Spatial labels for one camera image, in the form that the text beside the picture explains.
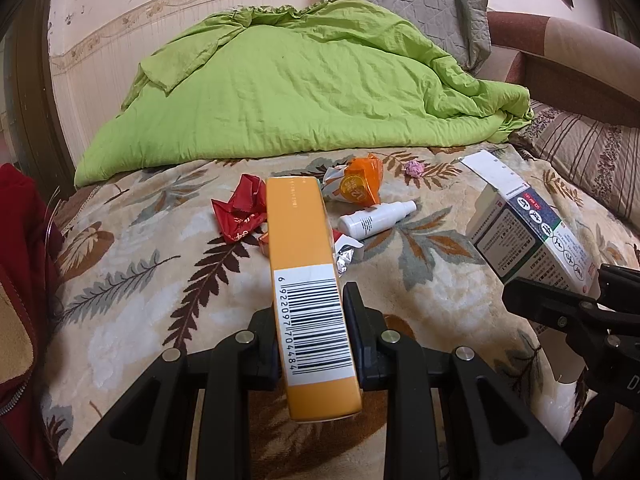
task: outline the metal screw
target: metal screw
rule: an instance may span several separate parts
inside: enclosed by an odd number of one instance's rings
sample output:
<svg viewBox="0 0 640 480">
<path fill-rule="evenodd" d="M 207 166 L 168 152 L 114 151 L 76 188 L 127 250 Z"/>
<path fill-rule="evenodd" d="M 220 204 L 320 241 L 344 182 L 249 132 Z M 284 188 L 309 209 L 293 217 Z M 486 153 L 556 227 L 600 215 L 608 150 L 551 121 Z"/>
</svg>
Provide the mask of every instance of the metal screw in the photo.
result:
<svg viewBox="0 0 640 480">
<path fill-rule="evenodd" d="M 162 352 L 162 359 L 167 363 L 171 363 L 173 361 L 177 361 L 180 359 L 182 352 L 180 352 L 177 348 L 167 348 L 164 352 Z"/>
<path fill-rule="evenodd" d="M 476 353 L 468 346 L 459 346 L 456 348 L 456 356 L 463 361 L 471 361 L 476 356 Z"/>
<path fill-rule="evenodd" d="M 618 348 L 620 346 L 620 338 L 617 335 L 608 335 L 607 344 L 613 346 L 613 348 Z"/>
<path fill-rule="evenodd" d="M 382 334 L 380 334 L 382 341 L 387 343 L 397 343 L 400 341 L 400 334 L 395 330 L 385 330 Z"/>
<path fill-rule="evenodd" d="M 241 330 L 236 334 L 236 341 L 242 344 L 247 344 L 253 341 L 254 337 L 255 337 L 254 333 L 251 332 L 250 330 Z"/>
</svg>

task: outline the white barcode label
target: white barcode label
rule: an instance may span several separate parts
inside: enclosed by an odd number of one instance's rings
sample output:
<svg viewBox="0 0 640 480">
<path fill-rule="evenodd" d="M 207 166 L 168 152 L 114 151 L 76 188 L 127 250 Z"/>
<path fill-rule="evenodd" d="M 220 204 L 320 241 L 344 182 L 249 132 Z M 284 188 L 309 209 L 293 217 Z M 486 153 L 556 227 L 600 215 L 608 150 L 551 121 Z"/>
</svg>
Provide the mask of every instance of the white barcode label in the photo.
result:
<svg viewBox="0 0 640 480">
<path fill-rule="evenodd" d="M 355 376 L 334 266 L 276 270 L 273 282 L 287 384 Z"/>
</svg>

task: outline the lime green duvet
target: lime green duvet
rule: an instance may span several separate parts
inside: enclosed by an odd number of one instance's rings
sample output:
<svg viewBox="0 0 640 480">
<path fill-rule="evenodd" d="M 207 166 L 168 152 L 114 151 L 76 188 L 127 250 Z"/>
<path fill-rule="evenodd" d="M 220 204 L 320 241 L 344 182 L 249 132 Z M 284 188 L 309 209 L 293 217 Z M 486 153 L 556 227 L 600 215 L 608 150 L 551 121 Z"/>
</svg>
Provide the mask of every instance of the lime green duvet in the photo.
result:
<svg viewBox="0 0 640 480">
<path fill-rule="evenodd" d="M 531 118 L 526 88 L 474 79 L 383 7 L 246 7 L 140 63 L 76 186 L 198 158 L 500 142 Z"/>
</svg>

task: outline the floral bedsheet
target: floral bedsheet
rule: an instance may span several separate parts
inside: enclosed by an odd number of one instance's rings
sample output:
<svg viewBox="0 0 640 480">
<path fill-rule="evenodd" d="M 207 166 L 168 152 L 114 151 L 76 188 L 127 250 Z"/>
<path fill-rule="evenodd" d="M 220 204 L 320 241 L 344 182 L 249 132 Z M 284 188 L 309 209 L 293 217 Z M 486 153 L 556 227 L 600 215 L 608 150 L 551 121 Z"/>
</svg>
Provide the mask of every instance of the floral bedsheet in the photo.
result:
<svg viewBox="0 0 640 480">
<path fill-rule="evenodd" d="M 484 181 L 456 159 L 480 149 L 556 208 L 598 265 L 638 268 L 638 238 L 547 162 L 508 144 L 480 144 L 373 151 L 385 165 L 382 201 L 415 200 L 418 211 L 368 239 L 364 258 L 342 280 L 356 281 L 367 306 L 421 345 L 474 348 L 561 440 L 587 389 L 581 380 L 554 380 L 529 323 L 504 309 L 502 285 L 464 235 Z M 61 462 L 163 349 L 212 348 L 271 304 L 269 262 L 256 235 L 226 244 L 210 199 L 228 200 L 242 173 L 322 178 L 331 165 L 366 153 L 198 160 L 114 178 L 91 193 L 63 229 L 56 329 L 41 373 L 47 437 Z M 404 176 L 409 160 L 424 161 L 426 174 Z M 355 211 L 326 206 L 334 226 Z M 291 422 L 282 388 L 251 394 L 250 404 L 255 478 L 382 477 L 385 394 L 366 393 L 359 415 L 318 424 Z M 444 478 L 444 447 L 441 459 Z"/>
</svg>

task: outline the white bottle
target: white bottle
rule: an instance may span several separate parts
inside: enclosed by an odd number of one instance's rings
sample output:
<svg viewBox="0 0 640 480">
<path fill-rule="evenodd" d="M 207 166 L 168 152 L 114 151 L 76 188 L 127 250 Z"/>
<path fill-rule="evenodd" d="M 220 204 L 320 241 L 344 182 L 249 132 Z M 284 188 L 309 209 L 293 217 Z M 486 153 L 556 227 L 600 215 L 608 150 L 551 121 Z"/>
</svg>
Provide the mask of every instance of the white bottle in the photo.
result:
<svg viewBox="0 0 640 480">
<path fill-rule="evenodd" d="M 415 209 L 413 200 L 367 207 L 352 215 L 341 216 L 338 220 L 338 231 L 356 240 L 362 240 L 389 229 Z"/>
</svg>

